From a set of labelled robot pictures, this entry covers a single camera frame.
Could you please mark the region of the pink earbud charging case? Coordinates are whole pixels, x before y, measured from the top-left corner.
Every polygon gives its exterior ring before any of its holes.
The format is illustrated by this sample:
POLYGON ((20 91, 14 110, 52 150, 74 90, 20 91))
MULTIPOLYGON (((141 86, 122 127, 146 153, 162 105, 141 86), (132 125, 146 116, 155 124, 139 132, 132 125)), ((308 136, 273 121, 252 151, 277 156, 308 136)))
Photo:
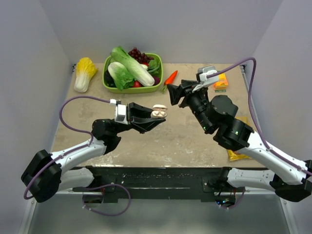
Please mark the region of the pink earbud charging case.
POLYGON ((162 104, 155 104, 152 107, 151 117, 153 118, 166 118, 168 108, 162 104))

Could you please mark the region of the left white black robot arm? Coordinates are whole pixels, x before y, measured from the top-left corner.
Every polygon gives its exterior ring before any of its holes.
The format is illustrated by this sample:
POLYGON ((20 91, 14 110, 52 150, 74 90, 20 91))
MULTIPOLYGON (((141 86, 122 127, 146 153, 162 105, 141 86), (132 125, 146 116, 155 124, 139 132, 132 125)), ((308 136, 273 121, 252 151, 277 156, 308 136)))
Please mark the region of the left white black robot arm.
POLYGON ((37 202, 45 202, 56 192, 74 187, 86 187, 96 191, 101 186, 101 179, 87 169, 74 172, 79 164, 112 152, 119 145, 119 133, 134 129, 143 134, 165 122, 167 107, 155 104, 152 108, 136 103, 121 104, 111 99, 108 104, 114 106, 113 119, 97 119, 92 130, 87 134, 90 138, 78 145, 58 152, 38 151, 21 176, 26 186, 24 199, 34 198, 37 202))

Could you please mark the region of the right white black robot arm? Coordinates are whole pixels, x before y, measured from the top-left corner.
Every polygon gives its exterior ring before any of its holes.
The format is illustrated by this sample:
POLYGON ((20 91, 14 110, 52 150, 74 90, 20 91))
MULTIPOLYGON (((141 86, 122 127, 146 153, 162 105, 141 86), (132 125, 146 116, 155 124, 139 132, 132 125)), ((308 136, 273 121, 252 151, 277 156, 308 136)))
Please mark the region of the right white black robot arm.
POLYGON ((267 143, 258 132, 235 117, 238 107, 227 95, 208 98, 206 87, 196 90, 197 81, 183 80, 179 86, 167 86, 170 102, 180 108, 189 107, 206 134, 213 134, 219 146, 247 155, 264 170, 227 169, 217 179, 220 190, 252 187, 275 192, 279 197, 299 202, 312 194, 312 162, 301 161, 267 143))

